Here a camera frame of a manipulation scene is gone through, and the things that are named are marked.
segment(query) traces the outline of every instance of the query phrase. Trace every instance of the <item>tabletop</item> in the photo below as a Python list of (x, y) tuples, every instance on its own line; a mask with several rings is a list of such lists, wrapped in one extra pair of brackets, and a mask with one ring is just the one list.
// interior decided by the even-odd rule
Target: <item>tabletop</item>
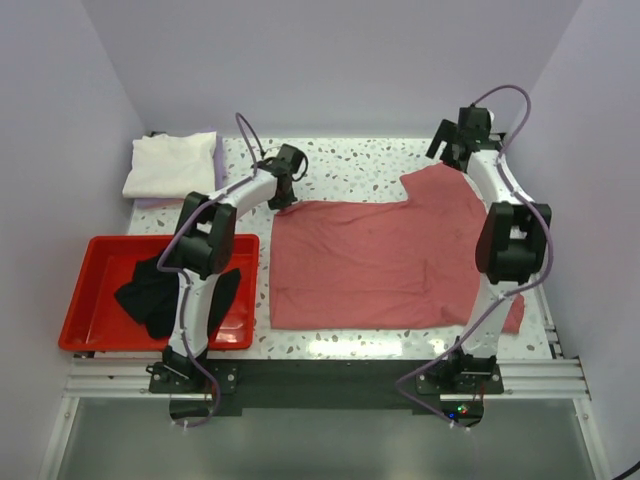
[[(289, 143), (309, 158), (307, 176), (295, 184), (299, 200), (396, 202), (406, 200), (400, 176), (435, 163), (425, 156), (429, 139), (402, 138), (268, 138), (265, 148)], [(241, 138), (223, 140), (225, 182), (247, 175), (251, 157)], [(155, 209), (134, 205), (128, 234), (171, 234), (181, 205)], [(260, 237), (253, 344), (247, 350), (210, 352), (211, 357), (251, 359), (429, 359), (447, 349), (462, 327), (420, 330), (317, 330), (271, 328), (269, 258), (274, 213), (266, 204), (240, 218), (237, 233)], [(545, 327), (551, 326), (542, 289), (524, 294), (525, 313), (517, 335), (502, 334), (499, 359), (550, 359)]]

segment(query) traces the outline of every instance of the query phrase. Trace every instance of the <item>folded white cloth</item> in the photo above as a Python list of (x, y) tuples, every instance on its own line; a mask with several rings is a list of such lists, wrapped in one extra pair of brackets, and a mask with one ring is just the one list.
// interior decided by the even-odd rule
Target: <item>folded white cloth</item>
[(215, 191), (215, 148), (215, 132), (188, 137), (163, 133), (134, 140), (132, 169), (122, 195), (126, 198), (184, 198), (194, 191)]

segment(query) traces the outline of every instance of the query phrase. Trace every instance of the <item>red tray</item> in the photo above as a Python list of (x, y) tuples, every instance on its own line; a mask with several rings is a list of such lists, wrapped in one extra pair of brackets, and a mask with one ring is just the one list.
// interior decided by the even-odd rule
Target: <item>red tray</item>
[[(113, 294), (131, 281), (138, 260), (157, 255), (170, 236), (95, 237), (89, 242), (58, 345), (73, 352), (162, 350), (167, 339), (154, 340), (116, 302)], [(209, 348), (249, 348), (253, 341), (260, 240), (236, 235), (228, 270), (239, 268), (236, 299)]]

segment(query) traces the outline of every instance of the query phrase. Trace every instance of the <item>wall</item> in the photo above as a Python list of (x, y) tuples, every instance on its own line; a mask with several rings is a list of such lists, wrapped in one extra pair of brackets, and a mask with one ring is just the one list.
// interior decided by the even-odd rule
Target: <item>wall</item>
[(0, 478), (36, 478), (68, 356), (57, 349), (87, 240), (118, 204), (142, 124), (75, 0), (0, 15)]
[(563, 346), (584, 361), (616, 471), (639, 454), (639, 16), (634, 0), (584, 0), (510, 154), (523, 186), (553, 207), (546, 291)]
[[(423, 136), (532, 87), (580, 0), (83, 0), (145, 125)], [(494, 102), (503, 127), (520, 107)]]

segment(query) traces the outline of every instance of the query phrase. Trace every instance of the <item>stack of folded cloth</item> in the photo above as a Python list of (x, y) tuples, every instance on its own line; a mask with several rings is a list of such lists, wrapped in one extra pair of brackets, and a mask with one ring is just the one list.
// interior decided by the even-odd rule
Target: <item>stack of folded cloth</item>
[(161, 133), (133, 141), (132, 168), (122, 194), (141, 207), (177, 203), (191, 192), (222, 187), (222, 148), (216, 132), (175, 137)]

